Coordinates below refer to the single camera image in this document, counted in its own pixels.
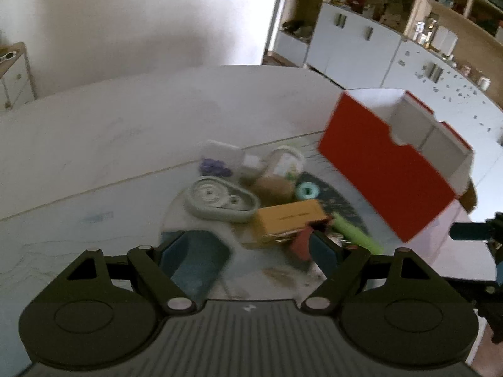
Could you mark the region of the white kettle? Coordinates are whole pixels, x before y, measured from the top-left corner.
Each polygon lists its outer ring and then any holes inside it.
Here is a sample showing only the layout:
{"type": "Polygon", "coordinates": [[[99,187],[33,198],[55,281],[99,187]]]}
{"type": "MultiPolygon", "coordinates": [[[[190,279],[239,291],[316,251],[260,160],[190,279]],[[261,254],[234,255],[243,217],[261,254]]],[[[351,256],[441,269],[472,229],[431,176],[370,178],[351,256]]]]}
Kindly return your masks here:
{"type": "Polygon", "coordinates": [[[482,91],[487,91],[488,88],[490,87],[491,80],[487,77],[481,76],[478,78],[477,85],[480,90],[482,91]]]}

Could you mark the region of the white small box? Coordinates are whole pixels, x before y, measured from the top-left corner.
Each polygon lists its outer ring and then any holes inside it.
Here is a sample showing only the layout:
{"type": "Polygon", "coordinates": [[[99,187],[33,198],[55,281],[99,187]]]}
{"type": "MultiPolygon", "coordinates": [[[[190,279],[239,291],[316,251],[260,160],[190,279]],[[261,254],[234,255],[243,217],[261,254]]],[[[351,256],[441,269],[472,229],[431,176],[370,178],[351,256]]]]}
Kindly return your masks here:
{"type": "Polygon", "coordinates": [[[209,139],[202,144],[200,157],[223,162],[229,168],[236,168],[243,160],[244,151],[236,145],[209,139]]]}

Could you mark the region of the brown stone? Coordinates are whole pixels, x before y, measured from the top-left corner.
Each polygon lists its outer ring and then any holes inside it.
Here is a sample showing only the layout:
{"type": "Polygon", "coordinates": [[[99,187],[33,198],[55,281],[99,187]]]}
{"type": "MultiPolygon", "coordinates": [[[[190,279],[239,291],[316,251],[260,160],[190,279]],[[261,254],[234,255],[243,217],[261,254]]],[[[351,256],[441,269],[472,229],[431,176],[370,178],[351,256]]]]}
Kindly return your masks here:
{"type": "Polygon", "coordinates": [[[295,183],[277,175],[259,177],[251,186],[251,191],[258,196],[263,205],[290,203],[293,198],[295,183]]]}

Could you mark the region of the dark round placemat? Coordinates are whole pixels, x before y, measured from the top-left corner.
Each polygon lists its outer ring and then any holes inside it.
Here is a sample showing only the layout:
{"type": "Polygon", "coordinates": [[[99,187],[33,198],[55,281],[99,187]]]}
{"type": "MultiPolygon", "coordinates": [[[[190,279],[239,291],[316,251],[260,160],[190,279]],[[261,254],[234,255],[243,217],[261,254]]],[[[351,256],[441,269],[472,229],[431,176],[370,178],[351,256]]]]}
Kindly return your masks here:
{"type": "Polygon", "coordinates": [[[293,237],[271,238],[258,223],[202,220],[187,208],[185,191],[196,177],[172,170],[163,182],[167,208],[160,241],[188,232],[187,254],[173,282],[197,304],[205,300],[295,300],[301,302],[324,280],[310,260],[291,250],[293,237]]]}

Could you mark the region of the teal round sharpener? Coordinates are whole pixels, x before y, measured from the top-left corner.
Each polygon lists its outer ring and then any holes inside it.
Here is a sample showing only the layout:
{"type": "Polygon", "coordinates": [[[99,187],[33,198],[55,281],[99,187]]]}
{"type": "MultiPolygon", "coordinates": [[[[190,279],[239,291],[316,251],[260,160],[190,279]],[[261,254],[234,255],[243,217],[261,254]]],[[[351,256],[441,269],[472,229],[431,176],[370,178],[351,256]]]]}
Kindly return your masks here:
{"type": "Polygon", "coordinates": [[[299,201],[305,201],[318,198],[321,189],[312,181],[304,181],[296,186],[295,196],[299,201]]]}

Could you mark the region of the white wall cabinet unit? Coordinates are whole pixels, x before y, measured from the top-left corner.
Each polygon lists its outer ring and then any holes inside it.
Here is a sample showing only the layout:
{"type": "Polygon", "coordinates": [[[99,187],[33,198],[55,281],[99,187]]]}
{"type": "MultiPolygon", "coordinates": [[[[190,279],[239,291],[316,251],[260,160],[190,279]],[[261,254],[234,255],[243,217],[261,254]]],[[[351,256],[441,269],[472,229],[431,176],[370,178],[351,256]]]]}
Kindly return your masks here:
{"type": "Polygon", "coordinates": [[[340,87],[402,88],[502,138],[502,5],[491,0],[279,0],[271,54],[340,87]],[[487,91],[477,85],[491,80],[487,91]]]}

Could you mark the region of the purple small object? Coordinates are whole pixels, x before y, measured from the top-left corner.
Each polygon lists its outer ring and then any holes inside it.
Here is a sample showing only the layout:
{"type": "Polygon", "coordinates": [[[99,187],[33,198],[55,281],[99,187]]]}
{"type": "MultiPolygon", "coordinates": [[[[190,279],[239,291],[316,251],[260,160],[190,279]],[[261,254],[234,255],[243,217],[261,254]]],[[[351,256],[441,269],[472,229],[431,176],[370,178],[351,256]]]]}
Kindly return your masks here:
{"type": "Polygon", "coordinates": [[[210,175],[215,177],[231,177],[232,169],[222,160],[203,158],[199,165],[201,175],[210,175]]]}

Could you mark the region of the yellow rectangular box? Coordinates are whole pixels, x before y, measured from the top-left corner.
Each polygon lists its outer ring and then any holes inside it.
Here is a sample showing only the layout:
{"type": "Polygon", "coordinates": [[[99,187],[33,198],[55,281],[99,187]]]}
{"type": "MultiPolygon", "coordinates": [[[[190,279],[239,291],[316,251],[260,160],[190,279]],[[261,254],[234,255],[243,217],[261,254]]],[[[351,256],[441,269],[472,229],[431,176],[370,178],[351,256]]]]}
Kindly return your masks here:
{"type": "Polygon", "coordinates": [[[282,243],[294,238],[304,227],[324,227],[330,220],[317,199],[261,208],[252,219],[252,233],[261,244],[282,243]]]}

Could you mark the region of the grey tape dispenser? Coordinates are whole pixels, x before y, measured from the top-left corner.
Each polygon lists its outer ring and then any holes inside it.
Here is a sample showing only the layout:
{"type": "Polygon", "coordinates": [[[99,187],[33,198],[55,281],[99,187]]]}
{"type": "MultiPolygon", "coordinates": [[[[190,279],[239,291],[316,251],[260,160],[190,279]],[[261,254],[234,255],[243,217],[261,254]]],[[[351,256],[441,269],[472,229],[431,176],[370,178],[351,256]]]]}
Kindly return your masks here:
{"type": "Polygon", "coordinates": [[[201,176],[184,191],[185,206],[195,217],[208,221],[247,223],[260,208],[256,195],[214,176],[201,176]]]}

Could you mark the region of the green cylinder tube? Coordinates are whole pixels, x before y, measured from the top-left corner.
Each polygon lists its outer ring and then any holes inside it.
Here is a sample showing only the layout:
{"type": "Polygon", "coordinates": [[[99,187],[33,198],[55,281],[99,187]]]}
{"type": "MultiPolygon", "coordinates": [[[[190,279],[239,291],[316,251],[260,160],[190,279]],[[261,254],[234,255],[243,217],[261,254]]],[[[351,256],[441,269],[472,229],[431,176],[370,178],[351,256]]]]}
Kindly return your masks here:
{"type": "Polygon", "coordinates": [[[384,249],[373,238],[351,224],[339,213],[333,213],[331,226],[349,242],[367,249],[371,254],[381,255],[384,253],[384,249]]]}

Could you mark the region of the pink binder clip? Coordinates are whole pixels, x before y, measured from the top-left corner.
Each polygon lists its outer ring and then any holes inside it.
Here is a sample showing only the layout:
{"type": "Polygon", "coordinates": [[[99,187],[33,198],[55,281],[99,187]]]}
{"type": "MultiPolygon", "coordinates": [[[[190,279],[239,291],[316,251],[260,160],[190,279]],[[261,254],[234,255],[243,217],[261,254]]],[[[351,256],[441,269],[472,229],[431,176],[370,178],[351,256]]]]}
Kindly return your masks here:
{"type": "Polygon", "coordinates": [[[292,239],[289,244],[289,251],[302,261],[311,261],[311,254],[309,252],[309,239],[313,232],[313,228],[310,226],[304,227],[297,235],[292,239]]]}

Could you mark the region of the red cardboard box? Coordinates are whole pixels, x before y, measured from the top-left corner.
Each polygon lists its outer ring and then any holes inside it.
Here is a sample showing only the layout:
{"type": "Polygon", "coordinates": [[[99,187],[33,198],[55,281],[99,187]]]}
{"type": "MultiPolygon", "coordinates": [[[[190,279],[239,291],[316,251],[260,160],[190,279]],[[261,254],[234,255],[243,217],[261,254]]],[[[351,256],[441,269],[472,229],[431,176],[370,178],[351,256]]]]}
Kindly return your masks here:
{"type": "Polygon", "coordinates": [[[472,147],[407,90],[345,90],[318,146],[404,243],[464,194],[472,147]]]}

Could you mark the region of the white drawer cabinet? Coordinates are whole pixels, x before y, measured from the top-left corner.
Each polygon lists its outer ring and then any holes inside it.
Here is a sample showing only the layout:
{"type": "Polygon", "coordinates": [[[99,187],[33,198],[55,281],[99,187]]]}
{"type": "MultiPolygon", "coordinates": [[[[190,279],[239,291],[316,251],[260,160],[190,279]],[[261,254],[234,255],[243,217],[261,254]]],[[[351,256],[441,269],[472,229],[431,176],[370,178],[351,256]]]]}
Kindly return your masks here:
{"type": "Polygon", "coordinates": [[[25,43],[1,47],[1,55],[10,51],[17,56],[1,63],[1,115],[36,99],[25,43]]]}

